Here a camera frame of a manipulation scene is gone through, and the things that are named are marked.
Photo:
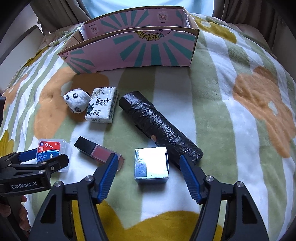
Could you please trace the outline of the red blue floss box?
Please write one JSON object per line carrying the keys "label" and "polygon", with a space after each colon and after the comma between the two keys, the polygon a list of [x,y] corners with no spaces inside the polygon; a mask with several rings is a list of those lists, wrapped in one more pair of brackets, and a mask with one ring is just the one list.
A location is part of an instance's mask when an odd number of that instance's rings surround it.
{"label": "red blue floss box", "polygon": [[63,139],[39,139],[36,162],[41,163],[61,154],[66,154],[70,159],[71,145]]}

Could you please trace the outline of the red lip gloss tube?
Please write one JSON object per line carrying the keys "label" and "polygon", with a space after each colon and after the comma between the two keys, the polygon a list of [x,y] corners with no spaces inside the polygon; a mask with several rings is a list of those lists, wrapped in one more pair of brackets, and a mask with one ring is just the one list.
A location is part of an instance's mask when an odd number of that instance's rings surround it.
{"label": "red lip gloss tube", "polygon": [[79,137],[78,140],[75,142],[74,147],[82,152],[83,154],[91,157],[92,159],[98,161],[101,164],[105,164],[108,157],[111,154],[116,154],[118,157],[118,168],[119,171],[124,163],[124,158],[121,154],[107,149],[103,146],[100,146],[84,137]]}

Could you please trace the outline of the white panda sock roll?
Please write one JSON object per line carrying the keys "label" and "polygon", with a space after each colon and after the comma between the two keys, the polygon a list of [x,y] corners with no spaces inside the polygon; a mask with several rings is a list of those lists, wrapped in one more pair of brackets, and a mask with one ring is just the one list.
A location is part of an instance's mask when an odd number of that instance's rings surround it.
{"label": "white panda sock roll", "polygon": [[81,88],[77,88],[66,93],[63,99],[73,113],[81,113],[88,107],[91,96]]}

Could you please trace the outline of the silver blue small box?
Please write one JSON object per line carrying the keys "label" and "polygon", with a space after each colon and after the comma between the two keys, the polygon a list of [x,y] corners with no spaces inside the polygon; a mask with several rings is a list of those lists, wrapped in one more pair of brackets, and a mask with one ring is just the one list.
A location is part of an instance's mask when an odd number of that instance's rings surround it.
{"label": "silver blue small box", "polygon": [[134,179],[138,184],[164,184],[169,176],[169,160],[165,147],[135,150]]}

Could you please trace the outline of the white floral tissue pack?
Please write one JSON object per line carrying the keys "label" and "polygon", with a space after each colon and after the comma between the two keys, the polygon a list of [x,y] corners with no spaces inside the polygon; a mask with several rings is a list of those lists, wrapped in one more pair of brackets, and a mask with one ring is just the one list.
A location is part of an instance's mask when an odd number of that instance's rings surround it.
{"label": "white floral tissue pack", "polygon": [[85,119],[94,123],[112,123],[117,99],[116,87],[95,88],[86,108]]}

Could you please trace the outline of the black garbage bag roll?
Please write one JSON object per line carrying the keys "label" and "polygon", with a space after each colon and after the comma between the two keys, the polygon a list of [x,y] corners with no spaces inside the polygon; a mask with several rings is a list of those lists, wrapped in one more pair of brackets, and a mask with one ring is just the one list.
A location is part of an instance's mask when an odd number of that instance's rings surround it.
{"label": "black garbage bag roll", "polygon": [[166,148],[169,161],[177,168],[180,167],[182,155],[188,156],[194,164],[200,162],[204,154],[202,150],[170,123],[139,91],[125,94],[118,104],[144,135],[152,139],[158,147]]}

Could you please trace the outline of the floral striped blanket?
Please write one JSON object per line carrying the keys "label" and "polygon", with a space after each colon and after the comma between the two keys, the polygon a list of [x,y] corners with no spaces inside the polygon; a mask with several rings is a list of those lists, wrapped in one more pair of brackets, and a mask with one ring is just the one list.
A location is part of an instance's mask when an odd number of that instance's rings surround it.
{"label": "floral striped blanket", "polygon": [[170,165],[164,185],[134,180],[134,152],[153,147],[120,107],[112,124],[74,114],[63,95],[115,86],[141,92],[204,153],[201,168],[220,182],[242,181],[270,240],[295,218],[295,81],[256,40],[214,17],[194,15],[200,34],[187,67],[142,67],[77,75],[58,52],[76,30],[44,37],[36,56],[4,91],[1,155],[34,149],[41,138],[74,144],[85,137],[121,153],[124,163],[98,206],[110,240],[188,240],[200,208]]}

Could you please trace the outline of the white bedside furniture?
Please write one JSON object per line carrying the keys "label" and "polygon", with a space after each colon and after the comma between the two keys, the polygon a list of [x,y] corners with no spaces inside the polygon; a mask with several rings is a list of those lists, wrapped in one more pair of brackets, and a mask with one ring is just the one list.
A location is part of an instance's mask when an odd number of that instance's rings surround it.
{"label": "white bedside furniture", "polygon": [[30,3],[21,3],[1,29],[1,93],[16,71],[34,57],[44,34]]}

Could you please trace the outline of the left brown curtain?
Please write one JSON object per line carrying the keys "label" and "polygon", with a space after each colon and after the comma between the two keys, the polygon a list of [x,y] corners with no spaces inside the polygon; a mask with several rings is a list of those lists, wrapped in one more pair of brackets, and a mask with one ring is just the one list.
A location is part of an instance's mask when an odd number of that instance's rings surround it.
{"label": "left brown curtain", "polygon": [[83,1],[35,0],[30,2],[30,6],[44,34],[91,19]]}

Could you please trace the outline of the brown curtain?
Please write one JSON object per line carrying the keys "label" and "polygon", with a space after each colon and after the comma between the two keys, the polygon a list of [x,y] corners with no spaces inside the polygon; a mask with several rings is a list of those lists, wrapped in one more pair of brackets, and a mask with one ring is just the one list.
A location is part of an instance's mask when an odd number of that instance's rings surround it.
{"label": "brown curtain", "polygon": [[83,1],[35,0],[30,2],[30,6],[44,34],[91,19]]}
{"label": "brown curtain", "polygon": [[256,28],[273,48],[280,15],[268,1],[215,0],[213,16],[227,23]]}

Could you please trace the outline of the light blue sheer curtain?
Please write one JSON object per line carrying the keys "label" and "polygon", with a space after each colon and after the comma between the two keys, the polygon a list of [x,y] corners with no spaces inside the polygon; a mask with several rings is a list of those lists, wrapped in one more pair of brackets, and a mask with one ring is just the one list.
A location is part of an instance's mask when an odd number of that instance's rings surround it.
{"label": "light blue sheer curtain", "polygon": [[82,3],[92,18],[141,6],[183,6],[190,13],[206,16],[214,11],[214,0],[83,0]]}

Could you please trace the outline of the pink teal cardboard box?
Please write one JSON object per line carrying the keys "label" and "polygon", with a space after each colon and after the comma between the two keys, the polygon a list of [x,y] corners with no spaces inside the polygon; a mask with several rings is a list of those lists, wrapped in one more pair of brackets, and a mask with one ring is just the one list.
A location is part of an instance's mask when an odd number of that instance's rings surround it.
{"label": "pink teal cardboard box", "polygon": [[199,28],[182,6],[142,6],[83,23],[59,57],[77,74],[142,66],[189,67]]}

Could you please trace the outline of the right brown curtain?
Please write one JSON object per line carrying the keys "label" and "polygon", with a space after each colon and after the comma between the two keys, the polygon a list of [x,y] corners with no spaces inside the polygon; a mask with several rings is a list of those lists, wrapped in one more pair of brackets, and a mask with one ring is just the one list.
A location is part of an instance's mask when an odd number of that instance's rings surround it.
{"label": "right brown curtain", "polygon": [[215,0],[213,16],[227,23],[256,28],[273,48],[280,15],[268,1]]}

